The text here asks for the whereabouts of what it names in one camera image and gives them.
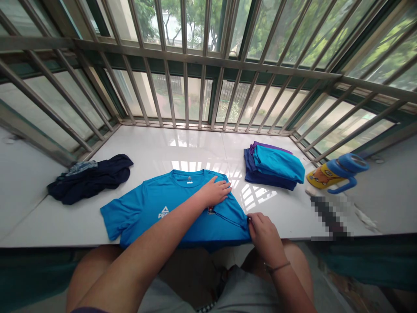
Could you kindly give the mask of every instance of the hand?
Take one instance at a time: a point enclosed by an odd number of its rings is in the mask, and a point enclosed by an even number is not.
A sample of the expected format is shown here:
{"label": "hand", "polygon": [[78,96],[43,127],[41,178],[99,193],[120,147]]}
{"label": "hand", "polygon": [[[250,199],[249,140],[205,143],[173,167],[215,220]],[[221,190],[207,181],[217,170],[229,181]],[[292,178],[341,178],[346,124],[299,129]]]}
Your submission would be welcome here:
{"label": "hand", "polygon": [[262,259],[272,268],[288,262],[277,228],[262,213],[250,213],[249,232],[252,242]]}
{"label": "hand", "polygon": [[208,183],[206,183],[194,195],[198,197],[199,201],[204,204],[204,208],[215,206],[227,198],[227,195],[232,191],[230,183],[225,180],[214,182],[217,176],[214,176]]}

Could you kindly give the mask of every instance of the bottle handle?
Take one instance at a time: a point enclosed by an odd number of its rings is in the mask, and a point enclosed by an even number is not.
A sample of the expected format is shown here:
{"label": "bottle handle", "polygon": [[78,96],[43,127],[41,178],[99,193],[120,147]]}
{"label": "bottle handle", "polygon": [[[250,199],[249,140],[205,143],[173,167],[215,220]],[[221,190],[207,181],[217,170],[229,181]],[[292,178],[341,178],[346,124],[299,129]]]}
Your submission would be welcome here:
{"label": "bottle handle", "polygon": [[344,192],[344,191],[346,191],[346,190],[348,190],[348,189],[350,189],[352,187],[355,187],[356,184],[357,184],[356,178],[354,178],[353,176],[351,176],[348,179],[349,179],[349,182],[346,185],[344,185],[344,186],[342,186],[340,188],[337,188],[335,190],[328,189],[327,191],[329,193],[331,193],[331,194],[338,194],[338,193]]}

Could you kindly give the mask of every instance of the yellow bottle label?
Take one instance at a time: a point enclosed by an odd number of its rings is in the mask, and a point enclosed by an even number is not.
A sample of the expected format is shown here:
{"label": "yellow bottle label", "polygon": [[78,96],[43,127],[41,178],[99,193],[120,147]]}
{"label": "yellow bottle label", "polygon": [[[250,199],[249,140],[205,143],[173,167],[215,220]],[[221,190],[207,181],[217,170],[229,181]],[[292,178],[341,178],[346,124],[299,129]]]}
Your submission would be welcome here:
{"label": "yellow bottle label", "polygon": [[311,185],[319,189],[327,188],[346,179],[329,170],[327,163],[307,174],[306,178]]}

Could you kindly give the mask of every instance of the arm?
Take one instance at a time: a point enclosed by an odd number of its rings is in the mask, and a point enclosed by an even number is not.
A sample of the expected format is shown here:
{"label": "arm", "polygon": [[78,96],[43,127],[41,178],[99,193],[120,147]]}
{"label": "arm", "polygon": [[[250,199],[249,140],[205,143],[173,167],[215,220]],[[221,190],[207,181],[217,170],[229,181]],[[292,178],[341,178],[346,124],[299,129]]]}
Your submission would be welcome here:
{"label": "arm", "polygon": [[[281,238],[269,217],[262,213],[248,214],[248,217],[251,218],[249,231],[252,242],[259,255],[272,268],[286,264],[288,260]],[[317,313],[291,265],[276,270],[272,281],[286,312]]]}
{"label": "arm", "polygon": [[135,240],[87,292],[77,307],[106,312],[137,312],[149,285],[205,208],[227,198],[232,190],[213,177],[187,201]]}

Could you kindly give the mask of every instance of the knee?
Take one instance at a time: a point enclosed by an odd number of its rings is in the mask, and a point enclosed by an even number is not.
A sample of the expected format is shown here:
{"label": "knee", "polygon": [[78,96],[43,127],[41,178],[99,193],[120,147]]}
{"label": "knee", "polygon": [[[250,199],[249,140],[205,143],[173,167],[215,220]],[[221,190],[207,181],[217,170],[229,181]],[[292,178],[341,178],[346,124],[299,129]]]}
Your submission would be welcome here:
{"label": "knee", "polygon": [[287,258],[302,257],[305,258],[304,252],[294,242],[289,239],[282,239],[282,245],[284,246],[284,253]]}
{"label": "knee", "polygon": [[113,262],[123,252],[118,245],[102,245],[89,251],[81,260],[86,261],[105,261]]}

